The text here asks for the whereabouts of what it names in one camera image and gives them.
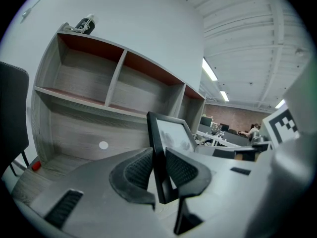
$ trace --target red object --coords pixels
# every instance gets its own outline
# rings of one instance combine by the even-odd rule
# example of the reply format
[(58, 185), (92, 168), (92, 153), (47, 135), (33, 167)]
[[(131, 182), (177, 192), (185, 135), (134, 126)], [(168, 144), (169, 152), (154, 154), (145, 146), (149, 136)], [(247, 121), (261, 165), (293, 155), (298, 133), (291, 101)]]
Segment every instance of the red object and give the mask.
[(40, 161), (37, 161), (36, 163), (34, 163), (34, 164), (32, 165), (32, 170), (33, 170), (33, 171), (36, 171), (36, 170), (38, 170), (40, 167), (41, 167), (41, 162), (40, 162)]

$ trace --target computer monitor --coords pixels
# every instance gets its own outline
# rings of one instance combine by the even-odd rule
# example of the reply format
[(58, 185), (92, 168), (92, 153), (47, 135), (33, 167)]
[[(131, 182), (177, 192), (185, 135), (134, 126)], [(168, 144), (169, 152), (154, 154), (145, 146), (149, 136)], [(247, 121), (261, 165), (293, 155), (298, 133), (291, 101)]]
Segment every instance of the computer monitor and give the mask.
[(211, 119), (211, 118), (208, 118), (208, 117), (202, 117), (202, 118), (200, 119), (200, 124), (205, 125), (205, 126), (209, 126), (209, 127), (210, 127), (210, 125), (211, 125), (211, 121), (212, 121), (212, 119)]
[(213, 123), (211, 126), (211, 134), (215, 135), (217, 132), (221, 131), (222, 126), (220, 124), (217, 123)]
[(223, 123), (221, 123), (220, 125), (222, 125), (221, 131), (228, 131), (229, 130), (229, 125), (226, 125)]

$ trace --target wooden shelf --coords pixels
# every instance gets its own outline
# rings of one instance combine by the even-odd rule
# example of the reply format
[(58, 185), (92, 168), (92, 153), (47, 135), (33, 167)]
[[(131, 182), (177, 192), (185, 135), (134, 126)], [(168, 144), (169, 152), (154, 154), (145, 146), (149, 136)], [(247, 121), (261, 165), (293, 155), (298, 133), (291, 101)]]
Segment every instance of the wooden shelf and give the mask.
[(168, 86), (183, 84), (180, 79), (165, 69), (132, 52), (127, 53), (124, 65)]
[[(41, 162), (64, 154), (87, 160), (149, 147), (145, 116), (36, 88), (33, 135)], [(100, 147), (106, 142), (108, 147)]]
[[(59, 154), (98, 160), (149, 146), (146, 114), (196, 132), (204, 97), (159, 64), (98, 37), (53, 36), (37, 71), (32, 132), (43, 164)], [(108, 148), (101, 149), (105, 141)]]
[(91, 99), (77, 96), (77, 95), (73, 95), (73, 94), (63, 92), (60, 90), (51, 89), (51, 88), (44, 88), (44, 87), (37, 87), (37, 86), (34, 87), (34, 90), (37, 92), (41, 92), (41, 93), (62, 99), (62, 100), (81, 104), (81, 105), (84, 105), (84, 106), (87, 106), (90, 108), (95, 108), (95, 109), (115, 112), (115, 113), (122, 114), (122, 115), (146, 119), (146, 114), (141, 115), (141, 114), (133, 113), (130, 111), (120, 110), (120, 109), (116, 109), (116, 108), (112, 108), (112, 107), (106, 107), (106, 106), (104, 106), (104, 104), (102, 102), (91, 100)]
[(58, 33), (57, 35), (72, 50), (95, 55), (114, 62), (119, 61), (124, 50), (123, 48), (105, 41), (90, 38), (89, 35), (85, 34), (73, 35), (68, 33)]

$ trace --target brick wall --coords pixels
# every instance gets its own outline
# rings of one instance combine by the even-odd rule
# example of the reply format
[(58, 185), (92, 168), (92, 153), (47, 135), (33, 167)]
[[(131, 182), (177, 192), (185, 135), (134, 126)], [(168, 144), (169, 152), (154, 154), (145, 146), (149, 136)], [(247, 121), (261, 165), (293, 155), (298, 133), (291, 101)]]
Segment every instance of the brick wall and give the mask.
[(270, 114), (236, 109), (230, 107), (205, 105), (204, 114), (208, 117), (213, 116), (213, 122), (229, 125), (229, 129), (238, 131), (249, 131), (252, 124), (262, 123), (262, 119)]

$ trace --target shelf compartment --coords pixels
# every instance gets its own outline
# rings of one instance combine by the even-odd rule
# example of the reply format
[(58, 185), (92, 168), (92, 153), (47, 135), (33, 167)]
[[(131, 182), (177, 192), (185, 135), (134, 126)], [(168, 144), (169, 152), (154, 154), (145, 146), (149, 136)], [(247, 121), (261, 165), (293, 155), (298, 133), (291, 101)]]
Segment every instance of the shelf compartment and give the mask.
[(178, 118), (186, 121), (192, 133), (196, 133), (203, 114), (205, 98), (186, 85)]
[(36, 86), (104, 103), (123, 50), (85, 36), (57, 34), (40, 63)]
[[(44, 163), (58, 154), (98, 160), (150, 145), (144, 118), (95, 108), (91, 103), (86, 106), (40, 91), (34, 95), (32, 130), (37, 153)], [(108, 147), (101, 149), (100, 142), (106, 142)]]
[(184, 83), (154, 63), (127, 52), (110, 107), (177, 117)]

